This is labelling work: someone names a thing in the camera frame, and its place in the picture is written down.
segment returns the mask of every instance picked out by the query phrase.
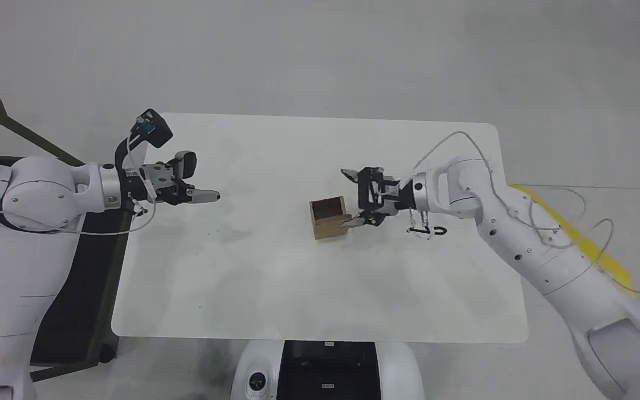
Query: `wire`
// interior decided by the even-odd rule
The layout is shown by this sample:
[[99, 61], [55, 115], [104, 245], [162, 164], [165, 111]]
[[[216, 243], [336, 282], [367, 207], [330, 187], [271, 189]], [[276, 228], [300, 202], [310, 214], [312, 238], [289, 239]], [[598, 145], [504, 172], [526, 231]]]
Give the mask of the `wire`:
[[[536, 232], [538, 231], [553, 231], [553, 230], [557, 230], [560, 227], [559, 226], [554, 226], [554, 227], [539, 227], [536, 226], [535, 224], [530, 224], [526, 221], [523, 221], [522, 219], [518, 218], [517, 215], [512, 215], [511, 213], [511, 208], [507, 205], [507, 203], [504, 201], [504, 199], [498, 194], [497, 190], [496, 190], [496, 185], [495, 182], [493, 180], [493, 171], [491, 171], [491, 167], [489, 166], [489, 161], [487, 161], [487, 157], [485, 157], [484, 153], [482, 152], [482, 150], [480, 149], [480, 146], [478, 146], [478, 144], [475, 142], [475, 140], [473, 140], [471, 138], [471, 136], [469, 136], [469, 134], [467, 132], [464, 131], [455, 131], [453, 133], [448, 134], [444, 139], [442, 139], [441, 141], [439, 141], [434, 147], [431, 148], [431, 150], [429, 150], [424, 156], [422, 156], [422, 158], [416, 163], [416, 165], [414, 165], [414, 167], [411, 170], [411, 174], [413, 175], [413, 173], [415, 172], [415, 170], [431, 155], [433, 154], [433, 152], [440, 146], [442, 146], [442, 144], [444, 144], [447, 140], [451, 139], [453, 136], [456, 135], [463, 135], [464, 137], [466, 137], [471, 144], [473, 145], [473, 147], [476, 148], [476, 151], [478, 152], [478, 154], [480, 154], [480, 157], [482, 158], [482, 162], [484, 163], [484, 166], [487, 168], [487, 172], [489, 173], [489, 182], [491, 184], [491, 191], [493, 192], [494, 196], [496, 196], [496, 198], [498, 199], [498, 201], [500, 202], [500, 204], [502, 205], [502, 207], [507, 211], [507, 215], [509, 215], [509, 217], [519, 221], [520, 223], [526, 225], [527, 227], [536, 230]], [[409, 179], [407, 179], [405, 181], [404, 184], [406, 184], [411, 178], [409, 177]], [[564, 248], [564, 246], [556, 246], [554, 244], [550, 244], [550, 243], [545, 243], [543, 241], [543, 243], [549, 247], [553, 247], [553, 248]]]
[[[133, 156], [131, 155], [131, 135], [127, 135], [127, 157], [129, 158], [129, 161], [131, 162], [131, 165], [133, 165], [133, 167], [135, 168], [136, 174], [138, 175], [138, 177], [142, 181], [142, 184], [145, 185], [144, 179], [142, 178], [142, 175], [140, 175], [140, 166], [138, 166], [136, 161], [133, 159]], [[119, 236], [119, 235], [127, 235], [129, 233], [137, 232], [139, 230], [142, 230], [143, 228], [146, 228], [147, 225], [149, 225], [151, 223], [151, 221], [153, 221], [153, 218], [156, 216], [157, 203], [156, 203], [155, 197], [153, 197], [151, 195], [149, 197], [151, 197], [151, 204], [153, 205], [153, 210], [151, 211], [151, 216], [149, 217], [149, 219], [146, 220], [144, 224], [142, 224], [142, 225], [140, 225], [138, 227], [135, 227], [133, 229], [129, 229], [127, 231], [121, 231], [121, 232], [98, 233], [98, 232], [84, 232], [84, 231], [64, 230], [64, 229], [58, 229], [55, 226], [49, 226], [47, 224], [43, 224], [40, 221], [36, 221], [36, 220], [31, 219], [29, 217], [25, 217], [23, 215], [19, 215], [19, 214], [15, 214], [15, 213], [9, 213], [9, 212], [5, 212], [5, 211], [0, 211], [0, 214], [5, 214], [5, 215], [11, 214], [11, 215], [15, 215], [15, 216], [20, 217], [20, 218], [28, 219], [31, 222], [35, 222], [35, 223], [38, 223], [40, 225], [44, 225], [44, 226], [47, 226], [49, 228], [52, 228], [54, 230], [53, 233], [69, 233], [69, 234], [84, 235], [84, 236]]]
[[[456, 135], [463, 135], [465, 136], [473, 145], [473, 147], [476, 148], [476, 150], [478, 151], [478, 154], [480, 154], [480, 157], [482, 158], [482, 161], [485, 165], [485, 167], [487, 168], [487, 172], [489, 173], [489, 181], [491, 183], [491, 191], [493, 192], [493, 194], [496, 196], [496, 198], [500, 201], [500, 204], [504, 207], [504, 209], [507, 211], [507, 215], [509, 215], [511, 218], [519, 221], [520, 223], [522, 223], [523, 225], [533, 229], [536, 231], [536, 233], [538, 234], [538, 236], [540, 237], [540, 239], [543, 241], [543, 243], [549, 247], [552, 248], [556, 248], [556, 249], [567, 249], [573, 245], [576, 244], [576, 242], [572, 242], [569, 245], [565, 245], [565, 246], [558, 246], [558, 245], [554, 245], [551, 243], [547, 243], [544, 242], [542, 235], [540, 234], [540, 231], [548, 231], [548, 230], [557, 230], [560, 229], [560, 226], [557, 227], [552, 227], [552, 228], [543, 228], [543, 227], [539, 227], [536, 226], [534, 221], [533, 221], [533, 215], [532, 215], [532, 209], [533, 209], [533, 203], [534, 203], [534, 199], [531, 199], [531, 203], [529, 204], [529, 218], [531, 219], [531, 224], [527, 223], [526, 221], [521, 220], [520, 218], [518, 218], [516, 215], [512, 215], [510, 212], [510, 208], [507, 205], [507, 203], [502, 199], [502, 197], [500, 197], [500, 195], [497, 193], [496, 188], [495, 188], [495, 182], [493, 181], [493, 172], [491, 171], [491, 167], [489, 166], [489, 162], [487, 161], [487, 158], [485, 157], [484, 153], [482, 152], [482, 150], [480, 150], [480, 147], [478, 146], [478, 144], [475, 142], [475, 140], [473, 140], [471, 138], [471, 136], [469, 136], [468, 133], [464, 132], [464, 131], [456, 131], [453, 133], [450, 133], [449, 135], [447, 135], [444, 139], [442, 139], [441, 141], [439, 141], [433, 148], [431, 148], [431, 150], [429, 150], [424, 156], [422, 156], [422, 158], [414, 165], [414, 167], [411, 170], [411, 175], [409, 176], [408, 179], [406, 179], [403, 183], [403, 186], [411, 179], [411, 176], [413, 176], [413, 173], [415, 172], [415, 170], [422, 165], [422, 163], [431, 155], [433, 154], [433, 152], [440, 147], [442, 144], [444, 144], [447, 140], [449, 140], [451, 137], [456, 136]], [[578, 196], [581, 200], [582, 200], [582, 204], [583, 204], [583, 208], [582, 208], [582, 213], [580, 214], [580, 216], [578, 217], [578, 219], [576, 220], [576, 222], [580, 221], [580, 219], [586, 214], [587, 211], [587, 201], [585, 200], [584, 196], [582, 196], [580, 193], [576, 192], [575, 190], [569, 189], [569, 188], [565, 188], [565, 187], [559, 187], [559, 186], [554, 186], [557, 189], [562, 189], [562, 190], [566, 190], [568, 192], [571, 192], [573, 194], [575, 194], [576, 196]], [[410, 215], [410, 221], [412, 222], [412, 224], [415, 223], [415, 219], [413, 218], [413, 215]], [[607, 241], [604, 243], [604, 245], [602, 246], [602, 248], [600, 249], [600, 251], [598, 252], [598, 255], [596, 256], [596, 258], [591, 262], [591, 265], [589, 265], [589, 268], [591, 268], [593, 265], [598, 265], [598, 269], [600, 269], [601, 272], [603, 272], [604, 274], [607, 275], [607, 277], [609, 279], [611, 279], [616, 285], [620, 286], [621, 288], [628, 290], [630, 292], [636, 293], [636, 294], [640, 294], [640, 290], [635, 290], [632, 289], [630, 287], [628, 287], [627, 285], [621, 283], [620, 281], [618, 281], [614, 276], [612, 276], [611, 274], [609, 274], [608, 271], [606, 271], [604, 268], [602, 268], [598, 263], [600, 261], [600, 259], [602, 258], [602, 255], [606, 252], [607, 248], [609, 247], [609, 244], [611, 243], [611, 240], [613, 239], [613, 235], [615, 233], [615, 224], [613, 222], [613, 220], [611, 218], [603, 218], [600, 221], [598, 221], [596, 224], [594, 224], [588, 232], [592, 231], [593, 229], [597, 228], [598, 226], [600, 226], [601, 224], [603, 224], [604, 222], [608, 222], [609, 225], [611, 226], [611, 230], [609, 232], [609, 236], [607, 238]]]

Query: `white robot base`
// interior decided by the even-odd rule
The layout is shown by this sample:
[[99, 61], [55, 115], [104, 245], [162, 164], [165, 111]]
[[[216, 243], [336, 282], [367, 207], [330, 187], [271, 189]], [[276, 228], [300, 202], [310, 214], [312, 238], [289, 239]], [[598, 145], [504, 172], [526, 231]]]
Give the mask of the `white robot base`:
[[424, 400], [405, 343], [252, 340], [242, 353], [231, 400]]

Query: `table top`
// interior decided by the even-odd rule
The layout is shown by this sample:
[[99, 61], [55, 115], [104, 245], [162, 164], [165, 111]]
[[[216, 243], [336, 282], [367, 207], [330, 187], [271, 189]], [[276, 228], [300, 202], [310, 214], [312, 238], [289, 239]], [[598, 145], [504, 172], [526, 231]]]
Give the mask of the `table top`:
[[[489, 124], [163, 114], [174, 138], [146, 162], [194, 150], [216, 203], [158, 205], [133, 233], [112, 328], [120, 336], [448, 343], [519, 343], [528, 334], [520, 277], [477, 235], [475, 222], [430, 241], [405, 232], [405, 212], [380, 227], [314, 240], [309, 201], [356, 185], [341, 168], [382, 166], [396, 178], [447, 134], [464, 130], [504, 171]], [[454, 137], [424, 164], [473, 154]]]

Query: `cardboard box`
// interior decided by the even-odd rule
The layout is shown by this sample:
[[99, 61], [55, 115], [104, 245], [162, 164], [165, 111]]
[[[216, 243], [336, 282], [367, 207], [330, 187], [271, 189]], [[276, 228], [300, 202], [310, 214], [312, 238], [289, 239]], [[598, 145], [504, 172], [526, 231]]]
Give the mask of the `cardboard box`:
[[351, 219], [351, 214], [346, 214], [342, 196], [311, 201], [309, 208], [316, 240], [345, 235], [349, 231], [349, 228], [342, 226]]

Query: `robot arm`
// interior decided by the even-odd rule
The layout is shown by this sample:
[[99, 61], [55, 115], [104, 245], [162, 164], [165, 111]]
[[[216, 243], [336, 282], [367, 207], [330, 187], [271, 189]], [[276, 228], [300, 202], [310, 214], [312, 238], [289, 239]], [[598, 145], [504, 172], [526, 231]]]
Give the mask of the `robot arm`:
[[115, 165], [70, 167], [27, 157], [0, 166], [0, 400], [35, 399], [29, 361], [36, 334], [67, 279], [87, 212], [127, 207], [128, 199], [178, 205], [220, 198], [184, 182], [195, 172], [193, 152], [123, 168], [129, 148], [144, 141], [160, 147], [172, 136], [164, 119], [147, 110], [118, 146]]
[[[475, 219], [489, 247], [564, 319], [578, 358], [598, 389], [612, 400], [640, 398], [640, 308], [608, 276], [592, 268], [533, 199], [494, 185], [483, 159], [457, 157], [442, 168], [413, 175], [406, 184], [381, 178], [380, 168], [342, 173], [359, 186], [363, 212], [350, 222], [352, 227], [377, 226], [403, 209]], [[438, 178], [443, 174], [448, 205], [440, 200]]]
[[215, 190], [196, 189], [184, 182], [196, 169], [192, 151], [178, 152], [166, 163], [123, 167], [129, 154], [127, 142], [130, 149], [145, 141], [161, 147], [172, 137], [164, 119], [149, 109], [138, 117], [129, 140], [118, 146], [115, 165], [69, 167], [52, 158], [27, 157], [12, 167], [0, 167], [0, 223], [18, 231], [51, 232], [87, 212], [121, 208], [128, 198], [171, 205], [220, 199]]

